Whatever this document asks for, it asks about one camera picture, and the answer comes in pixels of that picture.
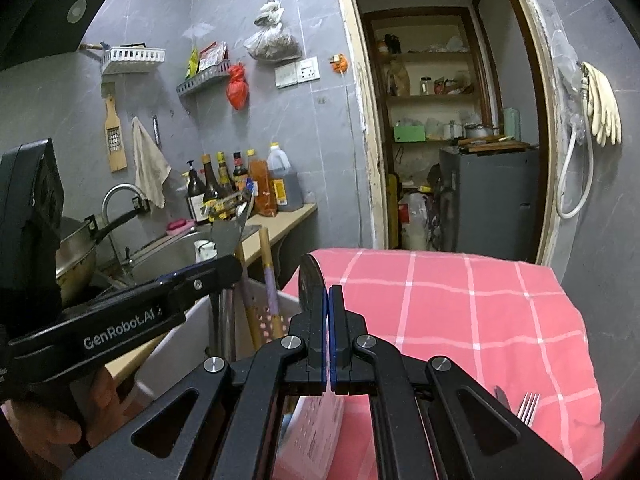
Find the person left hand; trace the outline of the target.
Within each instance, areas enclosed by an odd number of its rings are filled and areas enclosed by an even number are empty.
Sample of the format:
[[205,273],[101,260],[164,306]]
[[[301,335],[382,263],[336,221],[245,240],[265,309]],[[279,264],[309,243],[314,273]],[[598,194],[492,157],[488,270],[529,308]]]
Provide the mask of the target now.
[[32,403],[6,401],[2,412],[36,467],[53,478],[70,466],[70,446],[83,434],[94,448],[125,423],[116,382],[106,367],[96,373],[89,405],[92,416],[86,431],[65,414]]

